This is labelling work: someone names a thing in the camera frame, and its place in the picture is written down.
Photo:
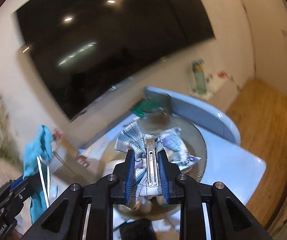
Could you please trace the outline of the teal drawstring pouch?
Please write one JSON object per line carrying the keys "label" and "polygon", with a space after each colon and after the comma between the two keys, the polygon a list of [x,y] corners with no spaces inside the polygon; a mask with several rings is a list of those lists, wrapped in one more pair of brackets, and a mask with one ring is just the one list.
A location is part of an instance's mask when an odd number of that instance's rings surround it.
{"label": "teal drawstring pouch", "polygon": [[41,125],[35,139],[25,147],[23,175],[24,178],[37,176],[40,186],[33,186],[30,196],[31,222],[35,223],[50,206],[49,164],[52,160],[52,133],[47,126]]}

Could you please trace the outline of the checked hair bow clip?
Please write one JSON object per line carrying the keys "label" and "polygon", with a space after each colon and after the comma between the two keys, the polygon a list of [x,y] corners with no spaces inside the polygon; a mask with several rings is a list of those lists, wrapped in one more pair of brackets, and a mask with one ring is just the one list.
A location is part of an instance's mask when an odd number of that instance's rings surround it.
{"label": "checked hair bow clip", "polygon": [[148,185],[146,139],[153,138],[157,152],[164,149],[160,137],[145,134],[137,122],[132,122],[118,135],[114,149],[127,153],[133,151],[133,162],[128,172],[126,206],[133,209],[139,197],[156,197],[163,194],[162,186]]}

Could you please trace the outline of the striped white snack bag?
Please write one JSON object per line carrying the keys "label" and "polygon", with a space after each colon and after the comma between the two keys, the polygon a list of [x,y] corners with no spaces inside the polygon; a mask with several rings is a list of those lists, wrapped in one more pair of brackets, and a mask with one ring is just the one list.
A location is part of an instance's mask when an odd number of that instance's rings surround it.
{"label": "striped white snack bag", "polygon": [[188,148],[180,137],[181,131],[181,128],[173,127],[162,131],[159,137],[163,142],[169,162],[178,165],[179,169],[184,171],[194,166],[201,158],[190,155]]}

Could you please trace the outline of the tan cylinder canister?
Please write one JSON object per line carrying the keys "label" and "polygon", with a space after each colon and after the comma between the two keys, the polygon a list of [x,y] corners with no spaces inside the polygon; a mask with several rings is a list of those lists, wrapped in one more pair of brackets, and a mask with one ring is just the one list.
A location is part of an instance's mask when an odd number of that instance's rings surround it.
{"label": "tan cylinder canister", "polygon": [[89,163],[86,157],[79,153],[69,153],[59,141],[53,141],[51,146],[50,172],[67,184],[86,185],[89,179]]}

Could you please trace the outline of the pens in holder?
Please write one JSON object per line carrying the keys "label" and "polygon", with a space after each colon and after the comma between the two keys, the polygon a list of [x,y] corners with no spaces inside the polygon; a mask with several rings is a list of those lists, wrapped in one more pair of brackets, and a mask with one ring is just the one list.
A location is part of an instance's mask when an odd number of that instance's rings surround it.
{"label": "pens in holder", "polygon": [[52,133],[52,141],[59,142],[61,139],[62,139],[62,133],[58,128],[56,128]]}

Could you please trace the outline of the grey round basket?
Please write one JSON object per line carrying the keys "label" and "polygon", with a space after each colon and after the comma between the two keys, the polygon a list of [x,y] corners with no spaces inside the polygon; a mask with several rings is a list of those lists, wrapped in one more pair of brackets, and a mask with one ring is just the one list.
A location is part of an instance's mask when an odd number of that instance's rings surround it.
{"label": "grey round basket", "polygon": [[[189,121],[174,116],[155,116],[141,119],[138,125],[143,133],[157,135],[163,140],[167,157],[171,163],[179,166],[180,171],[200,182],[207,164],[207,147],[201,132]],[[149,212],[132,210],[124,205],[117,205],[117,212],[124,217],[148,217],[160,219],[163,214],[171,215],[179,211],[179,205],[161,206],[157,197],[150,199]]]}

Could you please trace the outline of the white side shelf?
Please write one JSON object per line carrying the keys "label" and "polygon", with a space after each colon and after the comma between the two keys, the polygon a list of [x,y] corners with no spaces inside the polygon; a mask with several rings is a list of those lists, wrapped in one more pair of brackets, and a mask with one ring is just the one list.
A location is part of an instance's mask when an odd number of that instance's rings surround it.
{"label": "white side shelf", "polygon": [[191,97],[202,100],[225,112],[237,97],[237,84],[232,78],[221,78],[217,74],[207,77],[207,93],[198,94],[196,84],[188,88]]}

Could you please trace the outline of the green water bottle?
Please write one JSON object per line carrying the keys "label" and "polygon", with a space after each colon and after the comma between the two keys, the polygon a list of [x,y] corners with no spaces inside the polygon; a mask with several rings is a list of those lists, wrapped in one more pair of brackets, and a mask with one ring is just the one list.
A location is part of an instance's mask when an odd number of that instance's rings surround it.
{"label": "green water bottle", "polygon": [[198,94],[206,94],[207,93],[207,85],[205,82],[205,75],[203,71],[203,60],[194,61],[192,63],[192,71],[195,76],[195,81],[197,85]]}

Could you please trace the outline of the green glass bowl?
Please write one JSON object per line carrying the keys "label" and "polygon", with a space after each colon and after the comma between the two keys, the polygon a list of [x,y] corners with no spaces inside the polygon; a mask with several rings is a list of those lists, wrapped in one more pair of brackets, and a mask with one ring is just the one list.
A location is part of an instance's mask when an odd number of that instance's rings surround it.
{"label": "green glass bowl", "polygon": [[171,96],[169,94],[145,90],[144,95],[145,97],[136,102],[130,109],[139,118],[148,118],[161,113],[172,113]]}

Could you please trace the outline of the black wall television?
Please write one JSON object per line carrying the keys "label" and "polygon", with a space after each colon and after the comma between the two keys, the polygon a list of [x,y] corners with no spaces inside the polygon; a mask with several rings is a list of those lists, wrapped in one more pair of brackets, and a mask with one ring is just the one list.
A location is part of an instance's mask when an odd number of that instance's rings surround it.
{"label": "black wall television", "polygon": [[142,68],[214,36],[201,0],[30,0],[16,16],[69,119]]}

